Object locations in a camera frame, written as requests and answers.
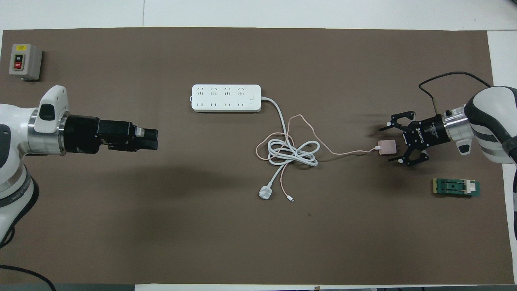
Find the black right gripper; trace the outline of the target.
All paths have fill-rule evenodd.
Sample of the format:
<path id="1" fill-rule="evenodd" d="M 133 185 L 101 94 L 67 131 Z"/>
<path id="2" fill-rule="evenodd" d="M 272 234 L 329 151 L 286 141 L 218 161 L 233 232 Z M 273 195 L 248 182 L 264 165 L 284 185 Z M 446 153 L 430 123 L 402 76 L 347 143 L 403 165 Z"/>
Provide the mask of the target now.
<path id="1" fill-rule="evenodd" d="M 402 125 L 398 122 L 401 118 L 407 118 L 412 122 L 407 126 Z M 379 129 L 379 131 L 385 131 L 391 128 L 401 130 L 403 132 L 404 141 L 409 147 L 401 156 L 388 158 L 388 162 L 397 161 L 399 164 L 405 164 L 408 167 L 414 166 L 429 159 L 429 156 L 425 152 L 414 148 L 434 147 L 451 141 L 445 129 L 444 119 L 441 114 L 422 121 L 414 121 L 414 119 L 414 111 L 393 114 L 390 117 L 390 121 L 387 122 L 387 125 Z M 419 156 L 412 159 L 411 156 L 414 152 L 417 152 Z"/>

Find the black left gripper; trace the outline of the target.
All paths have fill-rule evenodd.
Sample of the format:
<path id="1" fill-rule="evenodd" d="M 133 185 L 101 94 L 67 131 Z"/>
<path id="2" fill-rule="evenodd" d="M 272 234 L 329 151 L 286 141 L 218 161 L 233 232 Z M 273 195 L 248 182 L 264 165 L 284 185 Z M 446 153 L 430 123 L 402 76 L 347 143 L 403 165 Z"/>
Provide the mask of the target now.
<path id="1" fill-rule="evenodd" d="M 63 130 L 63 145 L 68 153 L 96 154 L 101 145 L 122 152 L 157 150 L 157 139 L 157 129 L 92 116 L 69 116 Z"/>

